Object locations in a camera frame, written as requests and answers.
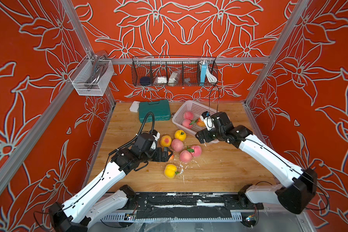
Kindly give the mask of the orange red peach front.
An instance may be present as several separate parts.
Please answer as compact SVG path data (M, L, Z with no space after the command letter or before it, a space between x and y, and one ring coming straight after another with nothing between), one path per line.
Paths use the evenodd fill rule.
M199 126L199 127L205 127L206 126L205 123L201 119L197 119L196 125Z

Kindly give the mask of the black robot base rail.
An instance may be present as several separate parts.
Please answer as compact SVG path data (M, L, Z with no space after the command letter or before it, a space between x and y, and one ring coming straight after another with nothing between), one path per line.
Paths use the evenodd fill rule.
M133 203L119 213L134 219L209 219L235 220L263 210L261 203L242 200L236 193L214 192L139 192Z

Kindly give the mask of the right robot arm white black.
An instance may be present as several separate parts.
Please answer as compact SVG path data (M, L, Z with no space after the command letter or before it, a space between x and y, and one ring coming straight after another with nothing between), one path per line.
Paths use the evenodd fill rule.
M250 155L264 166L279 181L276 185L245 185L239 192L245 203L267 203L283 206L294 214L300 214L315 197L317 173L288 161L263 143L251 130L243 125L234 126L225 112L213 115L201 114L205 129L195 137L200 143L223 141Z

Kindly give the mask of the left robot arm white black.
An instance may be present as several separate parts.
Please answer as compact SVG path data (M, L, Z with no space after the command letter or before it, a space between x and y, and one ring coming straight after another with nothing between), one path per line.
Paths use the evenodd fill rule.
M108 214L131 205L136 193L123 185L105 199L101 197L140 164L168 162L173 152L158 146L160 134L153 130L136 135L127 144L110 152L105 168L75 196L63 203L54 203L48 210L56 232L86 232Z

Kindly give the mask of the pink peach with leaf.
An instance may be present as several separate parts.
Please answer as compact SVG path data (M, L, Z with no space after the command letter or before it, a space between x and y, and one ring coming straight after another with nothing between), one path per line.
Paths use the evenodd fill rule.
M192 154L187 150L182 151L179 155L180 161L184 163L191 162L192 158L193 158Z

